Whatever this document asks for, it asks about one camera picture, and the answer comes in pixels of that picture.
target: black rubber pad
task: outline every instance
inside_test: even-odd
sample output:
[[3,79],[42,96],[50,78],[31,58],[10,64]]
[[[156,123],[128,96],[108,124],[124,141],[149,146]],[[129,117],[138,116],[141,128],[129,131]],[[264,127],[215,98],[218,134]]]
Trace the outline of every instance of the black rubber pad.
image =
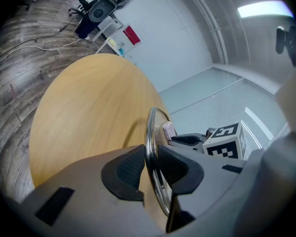
[[182,135],[178,135],[178,136],[173,136],[171,137],[171,140],[183,144],[183,145],[187,145],[187,146],[195,146],[198,144],[198,142],[200,142],[200,138],[194,135],[189,135],[189,136],[182,136]]
[[158,147],[158,162],[172,192],[177,195],[192,193],[204,178],[201,165],[162,145]]
[[144,194],[138,190],[140,175],[145,166],[144,145],[109,161],[101,171],[105,187],[122,200],[144,201]]

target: small box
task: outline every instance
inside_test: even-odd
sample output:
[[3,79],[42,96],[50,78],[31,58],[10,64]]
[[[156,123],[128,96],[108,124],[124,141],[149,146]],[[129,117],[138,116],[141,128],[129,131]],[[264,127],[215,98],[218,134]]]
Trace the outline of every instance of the small box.
[[204,154],[243,159],[246,150],[241,123],[220,127],[203,144]]

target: wooden tabletop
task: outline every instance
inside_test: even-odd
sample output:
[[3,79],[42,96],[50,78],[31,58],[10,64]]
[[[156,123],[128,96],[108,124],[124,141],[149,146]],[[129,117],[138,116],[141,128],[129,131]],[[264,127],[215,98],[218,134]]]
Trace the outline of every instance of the wooden tabletop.
[[45,92],[30,134],[34,185],[69,164],[145,143],[151,107],[166,108],[143,72],[112,54],[68,66]]

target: wooden floor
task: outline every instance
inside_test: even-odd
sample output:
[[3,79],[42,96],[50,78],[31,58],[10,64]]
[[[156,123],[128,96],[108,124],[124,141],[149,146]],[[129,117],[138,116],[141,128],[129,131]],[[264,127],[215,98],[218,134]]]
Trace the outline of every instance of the wooden floor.
[[[20,6],[14,17],[7,19],[3,25],[0,56],[25,40],[57,33],[74,17],[69,17],[67,0],[32,1],[26,0],[31,4],[28,11],[25,6]],[[78,16],[54,37],[21,46],[52,49],[69,44],[78,39],[74,30],[80,19]],[[97,45],[102,42],[102,38],[98,39]],[[68,65],[96,51],[93,43],[80,40],[55,51],[20,49],[0,63],[0,188],[6,196],[21,202],[34,188],[28,161],[29,134],[44,92]],[[109,47],[103,52],[113,53]]]

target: pink object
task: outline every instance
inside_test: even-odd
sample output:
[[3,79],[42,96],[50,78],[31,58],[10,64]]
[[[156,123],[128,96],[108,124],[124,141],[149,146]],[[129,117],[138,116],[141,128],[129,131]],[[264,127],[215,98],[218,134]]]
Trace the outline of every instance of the pink object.
[[164,123],[162,129],[167,141],[171,140],[173,136],[176,136],[174,126],[170,121]]

